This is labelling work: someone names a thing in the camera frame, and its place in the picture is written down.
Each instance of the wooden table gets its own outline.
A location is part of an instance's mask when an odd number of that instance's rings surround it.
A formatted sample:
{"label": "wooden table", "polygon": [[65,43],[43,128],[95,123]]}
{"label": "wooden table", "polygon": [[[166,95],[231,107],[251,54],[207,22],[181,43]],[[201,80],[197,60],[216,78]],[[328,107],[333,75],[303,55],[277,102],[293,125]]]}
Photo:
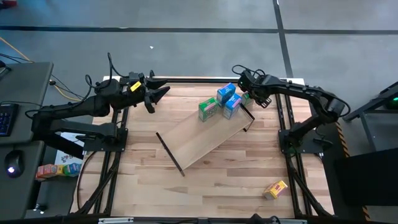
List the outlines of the wooden table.
{"label": "wooden table", "polygon": [[[277,200],[265,200],[262,196],[264,189],[278,180],[289,185],[277,137],[280,127],[275,100],[266,109],[254,105],[251,113],[256,120],[250,130],[238,132],[193,163],[182,177],[155,133],[166,133],[194,113],[198,103],[215,96],[223,84],[169,85],[171,90],[155,107],[156,113],[149,114],[143,104],[129,110],[129,136],[119,166],[112,216],[249,218],[258,213],[264,218],[294,217],[289,190]],[[311,115],[308,101],[291,100],[296,121]],[[111,114],[95,118],[93,123],[110,121]],[[104,153],[97,153],[86,167],[80,186],[81,203],[98,185],[103,156]],[[321,160],[312,154],[302,157],[308,188],[323,207],[333,213]],[[305,212],[299,187],[297,192],[300,208]],[[76,200],[71,212],[75,210]]]}

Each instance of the desk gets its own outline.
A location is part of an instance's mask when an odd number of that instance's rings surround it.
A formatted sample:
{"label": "desk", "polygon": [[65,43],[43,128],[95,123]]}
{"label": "desk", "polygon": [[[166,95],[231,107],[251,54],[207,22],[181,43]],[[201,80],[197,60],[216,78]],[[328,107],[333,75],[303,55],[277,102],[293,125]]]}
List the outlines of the desk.
{"label": "desk", "polygon": [[[285,157],[279,149],[275,100],[267,109],[254,105],[251,113],[256,120],[249,131],[235,134],[184,170],[182,177],[155,133],[170,130],[196,111],[199,102],[215,96],[223,84],[168,85],[171,89],[155,107],[156,113],[149,114],[143,104],[129,111],[129,136],[119,166],[112,216],[248,218],[258,213],[262,217],[294,217],[289,190],[277,200],[267,201],[261,195],[278,180],[289,184]],[[306,100],[292,98],[292,106],[296,121],[311,115]],[[110,121],[111,115],[95,118],[93,123]],[[80,186],[82,203],[98,185],[103,156],[97,153],[86,167]],[[321,160],[312,154],[302,157],[309,189],[333,213]],[[297,188],[304,212],[302,193]],[[107,194],[105,189],[101,211]],[[74,200],[71,212],[76,210]]]}
{"label": "desk", "polygon": [[[0,80],[0,101],[14,100],[42,104],[52,63],[10,64],[12,71]],[[29,142],[32,121],[25,117],[26,110],[36,105],[21,105],[10,137],[0,138],[0,220],[24,218],[35,186],[35,174],[43,156],[43,142]],[[11,150],[24,152],[25,171],[15,179],[7,176],[4,158]]]}

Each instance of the blue box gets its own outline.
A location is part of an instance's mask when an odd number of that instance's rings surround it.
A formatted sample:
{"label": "blue box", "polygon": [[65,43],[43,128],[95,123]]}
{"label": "blue box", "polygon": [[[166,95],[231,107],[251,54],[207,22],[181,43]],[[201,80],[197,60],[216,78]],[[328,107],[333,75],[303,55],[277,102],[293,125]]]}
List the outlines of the blue box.
{"label": "blue box", "polygon": [[231,98],[235,93],[236,87],[232,83],[228,83],[223,88],[217,90],[217,101],[218,106],[224,107],[225,103]]}
{"label": "blue box", "polygon": [[224,117],[226,117],[227,119],[231,119],[232,116],[238,111],[239,107],[241,107],[241,101],[241,96],[236,93],[232,95],[231,98],[225,103],[223,113]]}

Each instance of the orange and black striped tape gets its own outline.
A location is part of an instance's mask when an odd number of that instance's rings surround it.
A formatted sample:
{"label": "orange and black striped tape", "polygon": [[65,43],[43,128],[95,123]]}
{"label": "orange and black striped tape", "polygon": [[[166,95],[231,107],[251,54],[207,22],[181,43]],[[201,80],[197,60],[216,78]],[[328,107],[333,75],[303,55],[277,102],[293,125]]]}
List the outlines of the orange and black striped tape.
{"label": "orange and black striped tape", "polygon": [[[346,140],[344,138],[343,129],[341,128],[341,125],[340,125],[340,123],[338,121],[336,122],[336,127],[337,127],[338,135],[339,135],[339,138],[340,138],[340,141],[341,141],[341,145],[343,146],[345,158],[348,158],[349,157],[349,152],[348,152],[347,143],[346,143]],[[369,216],[368,208],[366,208],[366,206],[362,206],[362,211],[363,211],[363,214],[365,216],[365,220],[366,221],[371,221],[371,217]]]}

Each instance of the keyboard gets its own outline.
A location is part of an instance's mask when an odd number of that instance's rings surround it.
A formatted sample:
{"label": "keyboard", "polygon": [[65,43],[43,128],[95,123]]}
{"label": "keyboard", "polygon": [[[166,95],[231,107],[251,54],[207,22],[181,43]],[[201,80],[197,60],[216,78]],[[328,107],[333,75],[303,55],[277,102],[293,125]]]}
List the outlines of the keyboard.
{"label": "keyboard", "polygon": [[0,105],[0,137],[8,137],[11,135],[15,117],[18,112],[18,104]]}

